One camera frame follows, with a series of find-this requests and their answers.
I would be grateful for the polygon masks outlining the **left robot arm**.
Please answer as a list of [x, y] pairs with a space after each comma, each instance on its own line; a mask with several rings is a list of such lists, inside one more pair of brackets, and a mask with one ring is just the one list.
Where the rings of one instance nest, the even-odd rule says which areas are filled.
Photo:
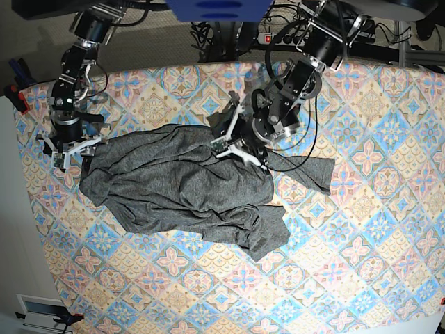
[[[359, 32], [372, 17], [394, 21], [419, 21], [436, 7], [437, 1], [319, 1], [310, 16], [287, 24], [266, 47], [265, 64], [270, 81], [240, 100], [230, 92], [222, 113], [209, 122], [217, 158], [239, 157], [246, 164], [269, 168], [267, 145], [296, 133], [300, 107], [321, 90], [321, 75], [336, 60], [344, 60]], [[291, 29], [300, 31], [298, 61], [288, 60], [281, 74], [274, 74], [271, 53]]]

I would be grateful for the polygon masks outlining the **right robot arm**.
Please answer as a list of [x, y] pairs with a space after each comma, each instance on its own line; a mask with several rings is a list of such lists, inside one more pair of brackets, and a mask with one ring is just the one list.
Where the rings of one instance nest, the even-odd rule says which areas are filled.
[[141, 10], [146, 18], [150, 12], [169, 7], [153, 1], [12, 1], [11, 8], [26, 20], [75, 15], [70, 31], [76, 40], [63, 54], [61, 74], [47, 93], [51, 130], [36, 136], [44, 141], [44, 153], [50, 156], [52, 166], [66, 170], [72, 155], [91, 157], [97, 145], [106, 142], [100, 133], [106, 126], [104, 117], [81, 110], [82, 103], [96, 95], [89, 72], [97, 65], [99, 46], [124, 26], [128, 8]]

